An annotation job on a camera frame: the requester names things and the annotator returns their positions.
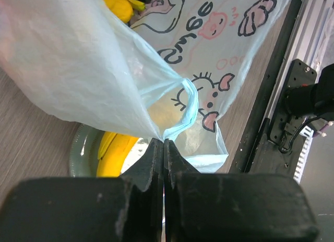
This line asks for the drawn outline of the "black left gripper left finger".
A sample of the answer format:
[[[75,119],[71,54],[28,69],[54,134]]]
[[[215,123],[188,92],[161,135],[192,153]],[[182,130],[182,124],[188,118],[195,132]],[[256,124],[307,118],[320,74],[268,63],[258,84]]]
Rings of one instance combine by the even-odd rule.
[[[163,142],[152,139],[143,156],[122,178],[132,183],[122,241],[161,241]]]

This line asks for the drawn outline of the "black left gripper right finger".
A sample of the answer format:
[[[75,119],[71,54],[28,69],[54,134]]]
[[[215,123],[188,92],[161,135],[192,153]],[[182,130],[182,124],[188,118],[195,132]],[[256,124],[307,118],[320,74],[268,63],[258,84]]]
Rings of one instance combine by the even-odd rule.
[[[183,241],[177,177],[185,173],[198,173],[198,170],[182,157],[174,141],[170,139],[164,142],[163,166],[165,240]]]

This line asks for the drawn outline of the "yellow fake banana bunch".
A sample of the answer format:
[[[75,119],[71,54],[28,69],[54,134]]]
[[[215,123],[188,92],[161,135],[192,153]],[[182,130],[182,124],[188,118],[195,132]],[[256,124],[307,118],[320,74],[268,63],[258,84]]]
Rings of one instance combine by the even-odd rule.
[[[138,139],[106,131],[98,150],[97,177],[120,176],[125,159]]]

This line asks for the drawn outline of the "light blue cartoon plastic bag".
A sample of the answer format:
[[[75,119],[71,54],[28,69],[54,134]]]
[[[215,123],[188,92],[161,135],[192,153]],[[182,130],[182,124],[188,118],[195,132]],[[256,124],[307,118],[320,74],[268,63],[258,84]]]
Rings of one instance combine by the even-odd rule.
[[[1,0],[1,67],[62,120],[173,140],[202,173],[226,161],[218,120],[290,0]]]

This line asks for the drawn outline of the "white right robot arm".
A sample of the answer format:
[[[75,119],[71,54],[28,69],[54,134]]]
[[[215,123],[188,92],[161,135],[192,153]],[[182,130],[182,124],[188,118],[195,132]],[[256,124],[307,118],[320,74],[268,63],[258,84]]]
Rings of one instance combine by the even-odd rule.
[[[322,69],[316,84],[291,89],[285,100],[289,114],[333,121],[333,64]]]

